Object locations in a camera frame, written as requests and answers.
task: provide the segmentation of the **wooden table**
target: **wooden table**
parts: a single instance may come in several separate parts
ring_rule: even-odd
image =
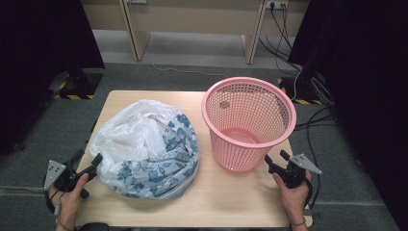
[[[116,227],[229,227],[270,228],[289,226],[279,191],[261,162],[245,174],[234,174],[218,166],[213,158],[209,129],[201,114],[204,92],[114,90],[102,109],[92,137],[111,117],[141,99],[159,100],[182,111],[196,130],[200,148],[198,172],[185,194],[175,200],[159,201],[122,196],[98,178],[87,183],[89,191],[77,225],[105,222]],[[281,149],[292,153],[289,141],[269,151],[272,160],[283,166]],[[89,146],[78,171],[90,165]],[[312,218],[307,216],[308,226]]]

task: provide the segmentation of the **blue patterned cloth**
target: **blue patterned cloth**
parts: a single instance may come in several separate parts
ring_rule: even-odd
[[[90,145],[103,161],[99,179],[134,198],[180,197],[197,172],[199,150],[189,119],[175,107],[141,100],[104,124]]]

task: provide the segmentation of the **basket rim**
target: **basket rim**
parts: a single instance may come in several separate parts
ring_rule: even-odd
[[[236,141],[234,139],[231,139],[227,136],[225,136],[223,133],[221,133],[215,125],[211,122],[211,120],[207,116],[207,101],[209,97],[212,95],[213,92],[219,90],[222,87],[225,87],[230,84],[237,84],[237,83],[243,83],[243,84],[253,84],[253,85],[258,85],[260,87],[272,90],[274,93],[276,93],[277,96],[279,96],[284,102],[285,106],[287,107],[289,111],[289,117],[290,117],[290,124],[286,131],[282,134],[281,137],[274,141],[269,141],[269,142],[262,142],[262,143],[248,143],[248,142],[241,142],[241,141]],[[246,148],[255,148],[255,149],[261,149],[261,148],[267,148],[267,147],[273,147],[285,139],[288,138],[288,136],[293,132],[295,124],[296,124],[296,110],[294,108],[294,104],[292,100],[284,93],[281,91],[279,88],[277,88],[275,85],[268,83],[264,80],[260,80],[254,77],[244,77],[244,76],[237,76],[237,77],[230,77],[224,80],[221,80],[214,85],[212,85],[204,94],[203,100],[201,103],[201,113],[203,115],[204,121],[206,122],[207,126],[217,134],[217,136],[221,137],[223,140],[228,141],[230,143],[233,143],[234,145],[241,146],[241,147],[246,147]]]

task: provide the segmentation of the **pink laundry basket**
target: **pink laundry basket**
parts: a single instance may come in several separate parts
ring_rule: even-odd
[[[294,105],[283,91],[249,77],[214,84],[205,93],[201,109],[216,162],[233,172],[257,166],[296,123]]]

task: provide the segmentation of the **electrical outlet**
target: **electrical outlet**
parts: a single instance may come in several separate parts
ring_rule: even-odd
[[[274,9],[283,9],[285,4],[285,8],[288,8],[289,0],[268,0],[267,1],[267,9],[270,9],[270,3],[273,2],[275,4]]]

